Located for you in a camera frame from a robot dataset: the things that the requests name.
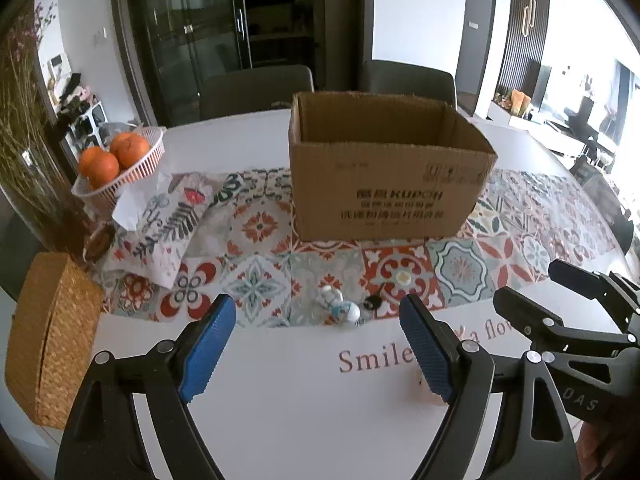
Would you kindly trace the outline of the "brown cardboard box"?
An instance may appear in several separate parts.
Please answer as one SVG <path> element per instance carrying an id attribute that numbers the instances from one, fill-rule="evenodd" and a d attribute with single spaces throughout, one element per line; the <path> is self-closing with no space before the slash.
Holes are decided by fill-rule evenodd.
<path id="1" fill-rule="evenodd" d="M 294 96 L 288 148 L 302 240 L 450 237 L 498 155 L 442 101 L 358 92 Z"/>

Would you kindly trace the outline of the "orange fruit back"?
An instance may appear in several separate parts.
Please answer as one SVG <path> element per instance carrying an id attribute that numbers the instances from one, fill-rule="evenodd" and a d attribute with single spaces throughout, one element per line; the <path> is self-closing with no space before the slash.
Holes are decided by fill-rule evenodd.
<path id="1" fill-rule="evenodd" d="M 117 158 L 122 168 L 134 166 L 149 151 L 149 141 L 136 132 L 116 134 L 110 144 L 110 152 Z"/>

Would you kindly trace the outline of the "dark chair left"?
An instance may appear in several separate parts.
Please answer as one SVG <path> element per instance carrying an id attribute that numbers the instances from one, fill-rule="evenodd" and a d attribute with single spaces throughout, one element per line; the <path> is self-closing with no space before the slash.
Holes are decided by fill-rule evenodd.
<path id="1" fill-rule="evenodd" d="M 299 92 L 314 92 L 311 70 L 283 65 L 235 70 L 207 79 L 200 95 L 200 118 L 242 115 L 290 108 Z"/>

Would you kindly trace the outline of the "white figurine keychain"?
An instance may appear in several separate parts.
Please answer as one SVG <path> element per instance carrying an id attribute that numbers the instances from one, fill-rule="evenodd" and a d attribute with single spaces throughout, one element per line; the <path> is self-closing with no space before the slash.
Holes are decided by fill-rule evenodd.
<path id="1" fill-rule="evenodd" d="M 341 289 L 332 285 L 324 285 L 319 289 L 317 301 L 326 312 L 326 320 L 332 325 L 356 326 L 361 320 L 358 304 L 346 299 Z"/>

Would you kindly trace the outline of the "orange fruit front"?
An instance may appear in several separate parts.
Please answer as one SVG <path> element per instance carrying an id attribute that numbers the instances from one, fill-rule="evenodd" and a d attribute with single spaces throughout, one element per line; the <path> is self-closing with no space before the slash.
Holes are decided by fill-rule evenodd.
<path id="1" fill-rule="evenodd" d="M 89 181 L 92 188 L 103 188 L 119 175 L 119 161 L 111 152 L 92 146 L 80 156 L 79 173 Z"/>

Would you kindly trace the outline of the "dark chair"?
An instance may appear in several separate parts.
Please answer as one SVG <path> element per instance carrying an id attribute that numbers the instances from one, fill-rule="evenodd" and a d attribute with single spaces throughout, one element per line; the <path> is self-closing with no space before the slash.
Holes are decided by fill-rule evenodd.
<path id="1" fill-rule="evenodd" d="M 362 66 L 360 90 L 373 94 L 420 96 L 457 107 L 454 76 L 431 67 L 369 60 Z"/>
<path id="2" fill-rule="evenodd" d="M 242 115 L 290 108 L 299 92 L 314 92 L 311 70 L 283 65 L 235 70 L 207 79 L 200 95 L 200 118 Z"/>

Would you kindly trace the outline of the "dried flower vase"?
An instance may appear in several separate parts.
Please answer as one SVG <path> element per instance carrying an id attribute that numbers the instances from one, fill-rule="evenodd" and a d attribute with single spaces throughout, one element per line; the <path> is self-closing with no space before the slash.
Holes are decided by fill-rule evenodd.
<path id="1" fill-rule="evenodd" d="M 81 261 L 90 222 L 55 154 L 39 89 L 37 47 L 47 18 L 29 1 L 1 34 L 1 188 L 44 248 Z"/>

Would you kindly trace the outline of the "white tissue paper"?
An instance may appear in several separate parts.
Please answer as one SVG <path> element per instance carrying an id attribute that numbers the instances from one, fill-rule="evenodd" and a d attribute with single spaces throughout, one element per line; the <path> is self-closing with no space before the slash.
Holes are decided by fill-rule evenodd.
<path id="1" fill-rule="evenodd" d="M 151 177 L 125 184 L 112 212 L 112 219 L 126 231 L 135 231 L 146 205 L 160 192 L 168 189 L 171 174 L 156 170 Z"/>

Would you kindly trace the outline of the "black glass cabinet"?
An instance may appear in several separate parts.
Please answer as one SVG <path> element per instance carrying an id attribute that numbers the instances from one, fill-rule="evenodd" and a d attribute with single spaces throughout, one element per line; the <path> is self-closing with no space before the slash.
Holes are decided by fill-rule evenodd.
<path id="1" fill-rule="evenodd" d="M 111 0 L 142 122 L 196 122 L 228 73 L 303 65 L 314 88 L 356 90 L 372 51 L 373 0 Z"/>

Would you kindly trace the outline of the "floral fabric pouch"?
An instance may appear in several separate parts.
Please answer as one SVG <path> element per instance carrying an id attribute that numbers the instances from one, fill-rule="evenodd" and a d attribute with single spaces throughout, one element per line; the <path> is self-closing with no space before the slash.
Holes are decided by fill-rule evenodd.
<path id="1" fill-rule="evenodd" d="M 208 174 L 171 174 L 168 189 L 149 201 L 135 231 L 115 223 L 102 269 L 137 274 L 160 287 L 171 287 L 186 248 L 220 187 Z"/>

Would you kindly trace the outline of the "orange fruit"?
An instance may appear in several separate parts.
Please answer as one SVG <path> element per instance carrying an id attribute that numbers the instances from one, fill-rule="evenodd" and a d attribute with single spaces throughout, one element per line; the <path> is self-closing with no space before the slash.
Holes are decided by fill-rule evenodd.
<path id="1" fill-rule="evenodd" d="M 116 134 L 110 144 L 110 152 L 117 158 L 122 168 L 134 166 L 149 151 L 149 141 L 136 132 Z"/>
<path id="2" fill-rule="evenodd" d="M 79 173 L 89 181 L 92 188 L 103 188 L 119 175 L 119 161 L 111 152 L 92 146 L 80 156 Z"/>

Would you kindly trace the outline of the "woven straw box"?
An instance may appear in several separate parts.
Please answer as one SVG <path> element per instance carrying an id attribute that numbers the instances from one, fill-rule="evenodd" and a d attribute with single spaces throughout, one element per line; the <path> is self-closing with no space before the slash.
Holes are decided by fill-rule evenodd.
<path id="1" fill-rule="evenodd" d="M 64 252 L 40 252 L 12 318 L 4 377 L 36 425 L 62 430 L 84 379 L 103 289 Z"/>

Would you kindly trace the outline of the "white fruit basket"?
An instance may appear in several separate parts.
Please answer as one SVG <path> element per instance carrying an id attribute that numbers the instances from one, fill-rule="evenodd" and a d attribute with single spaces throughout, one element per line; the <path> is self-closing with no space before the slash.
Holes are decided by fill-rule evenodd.
<path id="1" fill-rule="evenodd" d="M 100 188 L 92 188 L 88 178 L 78 176 L 72 186 L 73 196 L 82 200 L 97 214 L 109 216 L 117 203 L 118 192 L 125 184 L 134 183 L 154 174 L 163 154 L 165 154 L 164 136 L 166 131 L 165 127 L 143 127 L 134 130 L 134 133 L 149 142 L 149 151 L 129 168 L 120 170 L 111 182 L 105 183 Z"/>

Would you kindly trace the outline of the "patterned table runner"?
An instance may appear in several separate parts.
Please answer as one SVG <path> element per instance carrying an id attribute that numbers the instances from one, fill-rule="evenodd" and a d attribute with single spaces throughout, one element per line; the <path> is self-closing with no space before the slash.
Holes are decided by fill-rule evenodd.
<path id="1" fill-rule="evenodd" d="M 396 315 L 418 295 L 440 310 L 489 298 L 503 286 L 543 281 L 549 263 L 580 266 L 616 239 L 571 177 L 494 171 L 453 237 L 429 240 L 302 240 L 285 168 L 211 176 L 221 183 L 191 238 L 174 284 L 106 272 L 105 310 L 169 322 L 200 318 L 219 294 L 243 326 L 330 325 L 318 304 L 324 285 L 341 289 L 365 320 Z"/>

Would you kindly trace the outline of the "pink round deer gadget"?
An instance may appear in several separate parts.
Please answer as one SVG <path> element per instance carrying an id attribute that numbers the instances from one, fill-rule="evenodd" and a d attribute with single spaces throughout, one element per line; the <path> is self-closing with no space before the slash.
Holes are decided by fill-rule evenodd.
<path id="1" fill-rule="evenodd" d="M 434 406 L 444 406 L 446 404 L 439 394 L 434 393 L 420 370 L 416 371 L 416 378 L 414 378 L 414 396 L 416 400 L 423 404 Z"/>

